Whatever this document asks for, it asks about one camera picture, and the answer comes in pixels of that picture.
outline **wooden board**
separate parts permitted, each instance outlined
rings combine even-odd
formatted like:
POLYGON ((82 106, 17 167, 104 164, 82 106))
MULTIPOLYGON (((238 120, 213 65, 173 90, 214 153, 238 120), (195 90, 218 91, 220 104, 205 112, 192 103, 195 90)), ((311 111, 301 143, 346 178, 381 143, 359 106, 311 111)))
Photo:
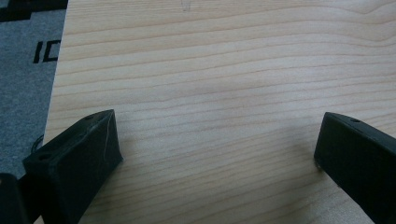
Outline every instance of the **wooden board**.
POLYGON ((114 108, 81 223, 372 223, 314 165, 324 112, 396 135, 394 1, 71 0, 46 141, 114 108))

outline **gray carpet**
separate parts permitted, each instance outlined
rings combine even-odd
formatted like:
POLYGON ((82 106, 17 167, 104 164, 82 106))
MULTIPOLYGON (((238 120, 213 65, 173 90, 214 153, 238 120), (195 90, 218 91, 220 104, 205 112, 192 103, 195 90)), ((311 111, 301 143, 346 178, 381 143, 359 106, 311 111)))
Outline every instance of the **gray carpet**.
POLYGON ((24 175, 21 161, 44 133, 64 16, 53 10, 0 22, 0 173, 24 175))

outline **floor mat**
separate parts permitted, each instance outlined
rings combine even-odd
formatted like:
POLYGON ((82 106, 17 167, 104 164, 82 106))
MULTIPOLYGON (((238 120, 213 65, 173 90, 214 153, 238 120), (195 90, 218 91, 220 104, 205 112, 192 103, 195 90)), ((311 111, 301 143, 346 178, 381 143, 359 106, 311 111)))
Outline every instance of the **floor mat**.
POLYGON ((58 9, 0 22, 0 173, 24 175, 21 161, 44 133, 64 16, 58 9))

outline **wood grain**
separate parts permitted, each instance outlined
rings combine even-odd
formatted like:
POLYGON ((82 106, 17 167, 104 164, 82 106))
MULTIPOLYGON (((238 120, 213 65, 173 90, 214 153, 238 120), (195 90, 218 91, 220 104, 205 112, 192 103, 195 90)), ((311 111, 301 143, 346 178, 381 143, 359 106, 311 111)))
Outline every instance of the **wood grain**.
POLYGON ((394 1, 70 1, 46 141, 114 108, 81 223, 372 223, 314 165, 326 111, 396 135, 394 1))

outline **black letter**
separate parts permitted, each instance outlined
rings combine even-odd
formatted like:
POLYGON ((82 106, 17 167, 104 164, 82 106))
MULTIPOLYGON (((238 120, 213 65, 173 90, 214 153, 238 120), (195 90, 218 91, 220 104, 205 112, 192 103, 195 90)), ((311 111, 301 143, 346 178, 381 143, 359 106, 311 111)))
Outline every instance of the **black letter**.
POLYGON ((59 44, 59 43, 61 43, 61 40, 47 41, 47 47, 46 47, 46 52, 44 54, 43 63, 58 61, 58 57, 50 58, 50 48, 53 44, 59 44))
POLYGON ((35 58, 33 59, 33 63, 38 63, 40 61, 41 48, 43 48, 43 41, 39 41, 37 43, 37 47, 35 48, 35 58))

